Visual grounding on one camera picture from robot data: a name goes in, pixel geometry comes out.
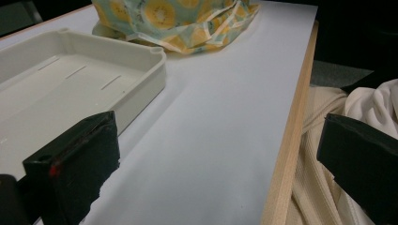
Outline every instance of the black object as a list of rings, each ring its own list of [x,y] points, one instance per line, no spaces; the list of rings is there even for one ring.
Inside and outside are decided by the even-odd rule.
[[[17,181],[6,174],[0,174],[0,224],[29,224],[17,189]]]
[[[32,224],[38,217],[46,225],[79,224],[119,159],[114,112],[85,118],[24,160],[26,176],[16,185],[0,189],[0,196],[16,196],[15,207],[4,205],[24,219],[10,224]]]
[[[398,224],[398,141],[361,121],[328,114],[317,159],[375,224]]]

